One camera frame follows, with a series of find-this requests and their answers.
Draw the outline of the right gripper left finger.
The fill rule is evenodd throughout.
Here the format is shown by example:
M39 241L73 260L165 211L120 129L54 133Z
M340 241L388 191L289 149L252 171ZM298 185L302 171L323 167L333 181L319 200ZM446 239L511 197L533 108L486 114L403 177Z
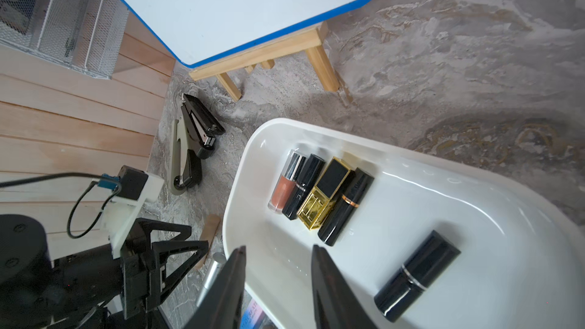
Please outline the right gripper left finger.
M245 289L246 247L236 248L186 328L238 328Z

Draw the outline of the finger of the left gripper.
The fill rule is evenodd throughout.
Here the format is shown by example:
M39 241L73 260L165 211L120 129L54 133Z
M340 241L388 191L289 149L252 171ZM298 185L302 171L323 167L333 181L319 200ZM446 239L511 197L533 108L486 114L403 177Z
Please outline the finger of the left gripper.
M152 244L154 260L152 293L154 297L159 302L164 302L189 271L209 252L209 248L208 241L154 242ZM186 253L191 253L191 256L167 275L166 264L169 257Z
M192 228L188 225L138 218L127 236L127 246L129 249L150 249L153 232L175 232L177 235L172 241L185 241L191 236Z

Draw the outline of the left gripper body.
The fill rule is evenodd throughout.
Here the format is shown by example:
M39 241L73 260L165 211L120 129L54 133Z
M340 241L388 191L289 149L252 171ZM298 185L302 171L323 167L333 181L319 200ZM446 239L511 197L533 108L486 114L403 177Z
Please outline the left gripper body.
M143 312L151 312L160 305L161 271L151 251L142 254L123 251L120 259L123 315L129 320Z

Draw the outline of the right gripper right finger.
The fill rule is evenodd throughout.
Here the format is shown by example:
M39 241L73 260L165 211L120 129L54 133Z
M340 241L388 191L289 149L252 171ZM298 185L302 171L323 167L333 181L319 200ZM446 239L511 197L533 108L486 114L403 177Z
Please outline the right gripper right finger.
M312 297L317 328L376 328L328 251L312 248Z

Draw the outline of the gold black square lipstick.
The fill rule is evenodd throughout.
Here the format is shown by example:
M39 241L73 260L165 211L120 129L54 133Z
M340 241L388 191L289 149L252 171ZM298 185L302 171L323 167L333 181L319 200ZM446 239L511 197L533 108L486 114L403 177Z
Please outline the gold black square lipstick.
M353 169L345 160L332 158L297 213L307 229L316 230L322 226L352 174Z

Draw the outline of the black lipstick gold band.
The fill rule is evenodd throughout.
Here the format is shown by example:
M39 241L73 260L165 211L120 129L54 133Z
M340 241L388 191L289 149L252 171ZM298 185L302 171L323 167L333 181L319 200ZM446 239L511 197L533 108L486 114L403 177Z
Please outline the black lipstick gold band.
M375 178L366 171L357 168L340 199L318 231L318 237L328 246L334 246L351 216L358 209L365 194Z

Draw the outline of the black lipstick silver band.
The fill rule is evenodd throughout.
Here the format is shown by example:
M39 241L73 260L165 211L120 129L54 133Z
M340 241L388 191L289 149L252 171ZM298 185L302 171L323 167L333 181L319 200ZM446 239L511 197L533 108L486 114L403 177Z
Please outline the black lipstick silver band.
M375 295L377 309L386 320L396 322L460 254L454 244L432 231Z

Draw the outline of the red lip gloss tube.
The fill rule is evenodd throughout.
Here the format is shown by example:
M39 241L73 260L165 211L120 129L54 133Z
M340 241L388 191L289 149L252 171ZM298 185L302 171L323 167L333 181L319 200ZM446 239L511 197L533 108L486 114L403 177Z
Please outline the red lip gloss tube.
M281 213L283 211L305 162L305 155L298 150L290 151L271 198L268 201L268 208L271 211L275 213Z

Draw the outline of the black lipstick tube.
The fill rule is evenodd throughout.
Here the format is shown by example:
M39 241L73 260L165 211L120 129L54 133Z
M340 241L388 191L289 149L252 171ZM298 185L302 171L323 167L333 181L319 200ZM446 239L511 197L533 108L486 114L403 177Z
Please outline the black lipstick tube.
M283 208L283 215L289 220L294 220L300 207L305 202L310 191L318 180L321 171L325 165L325 161L318 155L311 154L301 169L300 175L297 178L294 189L285 203Z

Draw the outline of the white storage box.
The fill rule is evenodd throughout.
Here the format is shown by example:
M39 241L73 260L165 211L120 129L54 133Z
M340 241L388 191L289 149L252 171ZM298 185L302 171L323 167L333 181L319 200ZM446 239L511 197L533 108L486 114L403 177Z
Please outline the white storage box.
M373 175L332 260L379 328L582 328L584 237L555 205L495 173L279 118L248 140L225 209L226 253L247 249L245 287L280 328L313 328L316 232L268 209L289 153ZM436 231L459 256L396 322L374 297Z

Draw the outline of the silver lipstick tube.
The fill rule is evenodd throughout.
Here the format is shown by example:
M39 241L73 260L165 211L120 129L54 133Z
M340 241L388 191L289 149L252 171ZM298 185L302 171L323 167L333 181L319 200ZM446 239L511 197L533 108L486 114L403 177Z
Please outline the silver lipstick tube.
M199 308L204 301L207 293L210 291L212 285L214 284L216 278L218 277L221 269L227 262L227 258L221 252L216 252L212 256L211 265L204 277L203 286L200 291L200 294L197 297L196 306Z

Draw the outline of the beige lipstick tube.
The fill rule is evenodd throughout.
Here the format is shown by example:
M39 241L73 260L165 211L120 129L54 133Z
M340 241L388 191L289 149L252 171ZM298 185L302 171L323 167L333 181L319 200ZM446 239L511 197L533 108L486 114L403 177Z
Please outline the beige lipstick tube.
M209 249L208 249L208 252L206 254L204 254L204 256L200 259L200 261L195 265L196 270L200 270L202 267L204 267L204 265L207 261L207 258L213 254L212 253L212 245L213 245L213 241L216 237L216 233L220 227L221 222L222 222L222 217L219 215L216 215L216 214L210 214L205 219L204 227L203 227L202 232L200 234L200 240L206 241L209 245Z

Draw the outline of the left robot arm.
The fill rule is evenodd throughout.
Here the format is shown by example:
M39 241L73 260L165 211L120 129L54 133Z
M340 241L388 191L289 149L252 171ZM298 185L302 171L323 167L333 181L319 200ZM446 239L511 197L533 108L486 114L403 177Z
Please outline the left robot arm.
M110 245L51 260L44 227L1 217L3 328L167 328L159 306L208 253L188 225L136 219Z

